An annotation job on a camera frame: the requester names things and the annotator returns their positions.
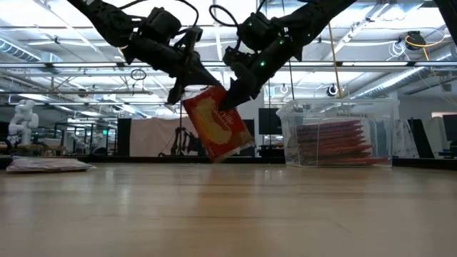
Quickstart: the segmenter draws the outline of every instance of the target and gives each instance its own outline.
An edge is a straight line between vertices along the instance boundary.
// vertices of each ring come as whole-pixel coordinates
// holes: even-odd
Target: plastic storage container
[[[286,164],[391,166],[397,100],[301,99],[281,118]]]

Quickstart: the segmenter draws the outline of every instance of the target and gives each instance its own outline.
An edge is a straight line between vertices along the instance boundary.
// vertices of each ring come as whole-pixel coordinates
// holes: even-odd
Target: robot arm
[[[306,5],[281,18],[267,19],[257,11],[237,26],[238,40],[256,53],[240,52],[239,44],[235,48],[227,47],[223,61],[230,66],[237,79],[231,80],[230,89],[219,105],[220,110],[226,111],[255,99],[261,87],[291,57],[294,56],[301,61],[302,48],[311,43],[333,17],[356,0],[306,2]],[[457,1],[435,0],[435,2],[455,41],[457,39]],[[211,15],[212,9],[215,8],[224,10],[221,6],[211,5],[209,7]]]
[[[189,85],[222,86],[201,64],[195,43],[203,30],[195,26],[181,29],[181,22],[164,8],[154,7],[148,17],[131,16],[122,11],[145,0],[136,0],[122,7],[102,0],[68,0],[84,14],[101,36],[112,46],[119,47],[128,64],[139,59],[155,70],[176,78],[169,92],[168,104],[181,99]],[[196,9],[185,0],[177,0]],[[170,39],[184,34],[174,45]]]

